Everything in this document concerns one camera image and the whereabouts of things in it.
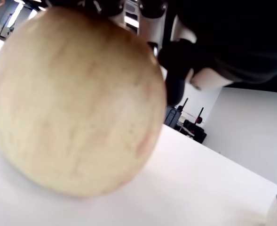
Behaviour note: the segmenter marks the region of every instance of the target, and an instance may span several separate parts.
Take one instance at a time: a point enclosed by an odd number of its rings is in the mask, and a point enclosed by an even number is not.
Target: cantaloupe
[[[90,197],[130,181],[165,106],[151,49],[106,19],[51,8],[0,51],[0,150],[48,189]]]

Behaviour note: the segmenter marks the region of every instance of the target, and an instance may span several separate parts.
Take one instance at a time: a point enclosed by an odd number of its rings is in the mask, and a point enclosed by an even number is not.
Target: white tabletop
[[[0,226],[262,226],[277,185],[164,126],[130,184],[76,199],[38,187],[0,154]]]

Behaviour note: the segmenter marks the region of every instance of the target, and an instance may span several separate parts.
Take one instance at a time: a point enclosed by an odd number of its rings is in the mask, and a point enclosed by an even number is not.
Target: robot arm
[[[126,0],[46,1],[84,8],[125,25]],[[277,76],[277,0],[270,4],[259,0],[137,2],[138,35],[159,51],[159,63],[168,71],[169,105],[181,101],[185,82],[206,90],[233,82],[261,83]],[[163,45],[166,12],[172,4],[176,9],[172,35]]]

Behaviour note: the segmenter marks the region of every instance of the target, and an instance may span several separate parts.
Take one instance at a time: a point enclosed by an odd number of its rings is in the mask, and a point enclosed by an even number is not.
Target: fluorescent light
[[[46,10],[45,8],[43,8],[43,7],[41,7],[41,6],[38,6],[38,7],[39,7],[39,9],[42,10],[42,11],[45,11],[45,10]]]
[[[9,20],[9,22],[8,22],[7,27],[11,27],[11,26],[15,23],[15,21],[16,21],[18,15],[19,15],[19,13],[20,13],[20,11],[21,11],[22,8],[24,7],[24,3],[22,3],[22,2],[23,2],[23,1],[20,1],[20,2],[19,2],[17,8],[15,9],[15,12],[13,13],[13,15],[11,16],[11,18],[10,18],[10,20]]]
[[[130,25],[134,26],[134,27],[139,28],[139,22],[137,20],[134,20],[134,19],[128,17],[128,16],[125,16],[125,22],[127,24],[130,24]]]
[[[36,10],[33,9],[33,10],[31,11],[30,15],[29,15],[28,20],[30,20],[30,19],[32,19],[34,16],[36,16],[37,13],[38,13],[38,12],[37,12]]]

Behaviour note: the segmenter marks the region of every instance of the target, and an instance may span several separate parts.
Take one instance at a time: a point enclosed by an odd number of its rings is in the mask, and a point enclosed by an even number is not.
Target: pale yellow fruit
[[[0,149],[60,193],[95,196],[131,180],[154,149],[165,104],[150,48],[107,20],[52,8],[0,51]]]

